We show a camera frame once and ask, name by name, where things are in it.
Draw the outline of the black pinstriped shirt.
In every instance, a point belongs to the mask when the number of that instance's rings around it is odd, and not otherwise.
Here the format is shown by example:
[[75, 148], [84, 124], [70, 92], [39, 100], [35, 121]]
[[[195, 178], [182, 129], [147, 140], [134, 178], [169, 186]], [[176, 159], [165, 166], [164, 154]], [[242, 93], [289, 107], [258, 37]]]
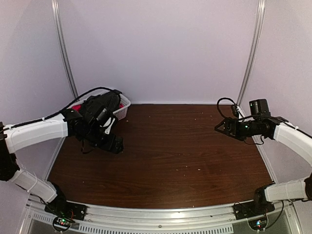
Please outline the black pinstriped shirt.
[[104, 108], [112, 113], [119, 108], [120, 94], [120, 91], [113, 90], [104, 94], [90, 96], [82, 103], [78, 112], [88, 123], [95, 123], [98, 115]]

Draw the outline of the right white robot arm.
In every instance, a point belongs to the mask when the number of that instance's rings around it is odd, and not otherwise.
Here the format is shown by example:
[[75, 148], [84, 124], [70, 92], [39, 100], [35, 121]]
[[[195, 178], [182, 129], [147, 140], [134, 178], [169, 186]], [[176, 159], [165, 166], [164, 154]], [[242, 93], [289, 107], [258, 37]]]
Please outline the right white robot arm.
[[[312, 164], [312, 137], [282, 117], [224, 118], [214, 130], [239, 141], [260, 135], [281, 143], [299, 155], [309, 165]], [[262, 214], [269, 203], [283, 200], [311, 201], [312, 177], [271, 184], [257, 189], [250, 211], [254, 215]]]

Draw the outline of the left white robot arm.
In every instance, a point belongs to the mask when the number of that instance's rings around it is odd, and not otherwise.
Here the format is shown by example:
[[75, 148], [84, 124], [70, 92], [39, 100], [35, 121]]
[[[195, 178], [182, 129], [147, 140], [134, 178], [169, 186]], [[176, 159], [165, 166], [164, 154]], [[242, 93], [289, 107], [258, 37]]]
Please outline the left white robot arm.
[[119, 154], [123, 151], [123, 139], [111, 133], [116, 118], [97, 111], [94, 116], [74, 109], [61, 111], [54, 117], [32, 120], [29, 123], [0, 126], [0, 179], [11, 181], [38, 196], [59, 216], [70, 212], [61, 190], [51, 182], [39, 179], [22, 169], [16, 160], [16, 151], [55, 138], [74, 136], [88, 141], [94, 148]]

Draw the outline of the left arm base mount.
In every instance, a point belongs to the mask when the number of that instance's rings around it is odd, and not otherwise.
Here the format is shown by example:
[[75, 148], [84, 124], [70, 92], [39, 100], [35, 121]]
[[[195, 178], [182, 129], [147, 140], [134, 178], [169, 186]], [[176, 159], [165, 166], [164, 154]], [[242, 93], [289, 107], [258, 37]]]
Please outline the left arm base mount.
[[55, 216], [52, 227], [56, 232], [66, 232], [75, 227], [78, 224], [77, 221], [83, 221], [85, 218], [86, 205], [69, 202], [63, 196], [57, 196], [50, 203], [43, 199], [40, 199], [40, 201], [45, 206], [44, 210]]

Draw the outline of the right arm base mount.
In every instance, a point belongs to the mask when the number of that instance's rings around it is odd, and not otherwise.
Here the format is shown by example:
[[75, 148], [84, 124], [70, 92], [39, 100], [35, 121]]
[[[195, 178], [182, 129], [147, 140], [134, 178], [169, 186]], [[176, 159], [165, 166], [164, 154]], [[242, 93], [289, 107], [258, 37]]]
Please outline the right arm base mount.
[[274, 221], [269, 220], [268, 213], [275, 210], [273, 203], [257, 204], [254, 200], [241, 203], [235, 202], [232, 206], [236, 220], [247, 219], [251, 230], [264, 232], [271, 228], [282, 216], [285, 208], [284, 201], [281, 201], [281, 210]]

